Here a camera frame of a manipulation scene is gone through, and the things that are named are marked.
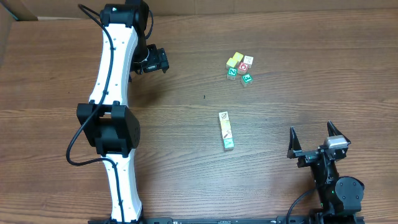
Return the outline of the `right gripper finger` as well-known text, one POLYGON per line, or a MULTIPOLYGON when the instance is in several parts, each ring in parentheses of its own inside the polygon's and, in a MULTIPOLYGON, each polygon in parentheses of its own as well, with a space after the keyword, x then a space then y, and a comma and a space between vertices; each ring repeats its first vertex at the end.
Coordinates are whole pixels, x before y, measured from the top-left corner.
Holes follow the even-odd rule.
POLYGON ((300 153, 302 153, 302 148, 299 143, 299 139, 295 133, 295 129, 292 126, 289 132, 289 147, 287 151, 287 158, 296 158, 300 153))
POLYGON ((351 141, 342 132, 340 132, 337 129, 337 127, 332 123, 332 121, 328 121, 327 122, 327 128, 328 128, 329 137, 332 137, 332 136, 343 136, 348 144, 351 143, 351 141))

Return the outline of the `green A block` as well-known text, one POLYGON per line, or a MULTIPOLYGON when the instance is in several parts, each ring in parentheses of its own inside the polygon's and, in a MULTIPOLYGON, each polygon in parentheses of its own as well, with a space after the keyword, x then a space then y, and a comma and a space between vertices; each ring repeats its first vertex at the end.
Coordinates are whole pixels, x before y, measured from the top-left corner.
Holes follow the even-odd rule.
POLYGON ((223 139, 223 145, 225 151, 230 151, 234 149, 234 140, 233 138, 223 139))

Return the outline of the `white block with feather picture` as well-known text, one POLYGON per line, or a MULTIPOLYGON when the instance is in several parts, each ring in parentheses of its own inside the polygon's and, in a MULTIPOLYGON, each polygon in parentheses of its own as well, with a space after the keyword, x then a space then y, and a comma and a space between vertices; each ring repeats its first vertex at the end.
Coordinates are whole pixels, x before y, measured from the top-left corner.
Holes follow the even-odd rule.
POLYGON ((233 137, 231 129, 222 129, 221 133, 223 139, 230 139, 233 137))

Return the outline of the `yellow top wooden block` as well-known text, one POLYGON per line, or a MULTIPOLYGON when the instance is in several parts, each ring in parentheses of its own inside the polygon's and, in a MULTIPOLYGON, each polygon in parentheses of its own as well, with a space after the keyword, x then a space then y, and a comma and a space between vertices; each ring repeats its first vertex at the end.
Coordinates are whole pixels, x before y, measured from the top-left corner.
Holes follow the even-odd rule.
POLYGON ((222 130, 229 130, 231 129, 231 124, 229 120, 220 121, 220 126, 222 130))

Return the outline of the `white block with blue side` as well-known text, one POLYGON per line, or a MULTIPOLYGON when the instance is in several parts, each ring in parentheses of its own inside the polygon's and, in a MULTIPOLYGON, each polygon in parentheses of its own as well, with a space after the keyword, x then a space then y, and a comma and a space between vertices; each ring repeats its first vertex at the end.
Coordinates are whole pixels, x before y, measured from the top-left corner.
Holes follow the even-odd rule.
POLYGON ((220 112, 218 115, 219 115, 219 121, 229 121, 229 115, 227 111, 220 112))

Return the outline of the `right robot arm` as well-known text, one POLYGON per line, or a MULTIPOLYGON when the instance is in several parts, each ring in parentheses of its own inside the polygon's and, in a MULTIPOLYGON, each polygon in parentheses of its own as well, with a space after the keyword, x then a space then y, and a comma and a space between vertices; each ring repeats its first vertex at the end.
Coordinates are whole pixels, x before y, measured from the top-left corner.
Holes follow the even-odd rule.
POLYGON ((340 176, 336 162, 344 159, 351 141, 331 122, 327 122, 328 137, 312 151, 303 151, 295 129, 290 128, 287 158, 297 159, 297 167, 309 167, 315 188, 298 197, 288 209, 285 222, 291 222, 291 214, 304 197, 317 192, 321 208, 311 210, 303 217, 304 223, 363 223, 356 214, 361 211, 364 184, 350 176, 340 176))

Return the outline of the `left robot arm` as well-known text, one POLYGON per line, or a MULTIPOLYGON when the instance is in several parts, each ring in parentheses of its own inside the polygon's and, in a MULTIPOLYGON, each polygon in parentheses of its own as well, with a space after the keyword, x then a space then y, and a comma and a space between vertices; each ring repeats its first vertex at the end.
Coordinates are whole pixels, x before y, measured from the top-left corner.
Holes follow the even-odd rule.
POLYGON ((87 163, 103 162, 108 176, 112 212, 105 222, 145 223, 134 170, 141 129, 129 109, 128 86, 131 72, 166 72, 167 54, 163 48, 146 42, 154 24, 146 2, 106 4, 100 12, 82 4, 78 7, 100 26, 103 48, 94 89, 88 102, 77 106, 80 128, 67 147, 66 159, 73 166, 83 166, 83 162, 72 161, 71 151, 80 133, 84 133, 99 155, 87 163))

